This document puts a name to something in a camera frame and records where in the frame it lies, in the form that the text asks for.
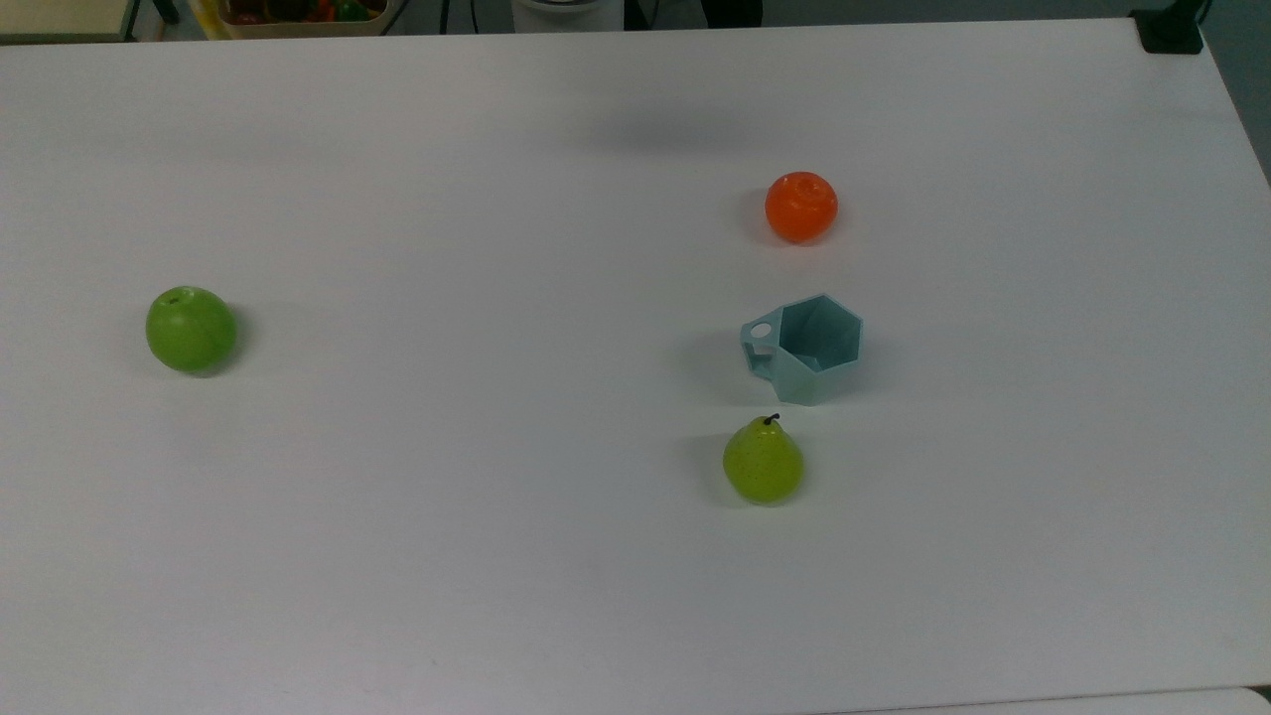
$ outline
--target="pear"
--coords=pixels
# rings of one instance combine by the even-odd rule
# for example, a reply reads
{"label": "pear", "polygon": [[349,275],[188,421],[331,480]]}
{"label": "pear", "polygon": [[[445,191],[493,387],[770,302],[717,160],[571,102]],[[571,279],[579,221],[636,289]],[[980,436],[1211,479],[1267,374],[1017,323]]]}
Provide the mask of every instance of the pear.
{"label": "pear", "polygon": [[771,505],[794,494],[803,480],[803,453],[777,420],[755,418],[723,448],[723,474],[742,499]]}

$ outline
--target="light blue cup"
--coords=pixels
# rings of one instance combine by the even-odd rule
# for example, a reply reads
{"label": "light blue cup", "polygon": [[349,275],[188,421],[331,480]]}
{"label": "light blue cup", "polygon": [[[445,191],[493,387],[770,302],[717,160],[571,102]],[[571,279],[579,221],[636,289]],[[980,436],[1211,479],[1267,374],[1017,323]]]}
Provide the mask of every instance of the light blue cup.
{"label": "light blue cup", "polygon": [[821,293],[782,305],[741,326],[750,372],[773,384],[777,399],[817,405],[834,395],[860,356],[860,325],[852,310]]}

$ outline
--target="cup handle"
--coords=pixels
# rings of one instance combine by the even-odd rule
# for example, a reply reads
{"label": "cup handle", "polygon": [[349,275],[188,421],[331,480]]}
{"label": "cup handle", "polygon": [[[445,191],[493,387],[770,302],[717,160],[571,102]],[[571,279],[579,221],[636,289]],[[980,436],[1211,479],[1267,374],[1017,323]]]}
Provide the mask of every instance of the cup handle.
{"label": "cup handle", "polygon": [[777,349],[778,337],[782,334],[782,312],[775,310],[763,317],[751,320],[741,325],[741,347],[746,351],[746,366],[750,372],[764,378],[773,380],[773,351]]}

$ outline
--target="plastic fruit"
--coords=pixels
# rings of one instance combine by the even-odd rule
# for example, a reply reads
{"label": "plastic fruit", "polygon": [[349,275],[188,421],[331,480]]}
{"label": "plastic fruit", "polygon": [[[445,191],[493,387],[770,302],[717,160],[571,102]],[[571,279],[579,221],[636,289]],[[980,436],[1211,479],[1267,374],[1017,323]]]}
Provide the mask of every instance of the plastic fruit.
{"label": "plastic fruit", "polygon": [[723,474],[742,499],[755,504],[775,504],[803,481],[803,453],[779,418],[755,418],[723,448]]}
{"label": "plastic fruit", "polygon": [[830,227],[839,215],[839,197],[824,178],[812,171],[794,171],[769,187],[764,213],[777,235],[805,243]]}
{"label": "plastic fruit", "polygon": [[183,284],[150,304],[146,342],[173,371],[201,373],[215,368],[234,348],[238,325],[229,305],[210,290]]}

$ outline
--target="green apple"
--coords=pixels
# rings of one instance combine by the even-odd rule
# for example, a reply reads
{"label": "green apple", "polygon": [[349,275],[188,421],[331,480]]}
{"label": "green apple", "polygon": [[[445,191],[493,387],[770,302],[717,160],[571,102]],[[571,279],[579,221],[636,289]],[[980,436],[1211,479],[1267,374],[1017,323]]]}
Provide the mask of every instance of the green apple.
{"label": "green apple", "polygon": [[183,284],[150,304],[146,342],[159,362],[173,371],[201,373],[225,361],[238,325],[229,305],[210,290]]}
{"label": "green apple", "polygon": [[744,499],[770,505],[794,494],[803,481],[803,453],[777,423],[755,418],[723,448],[723,472]]}

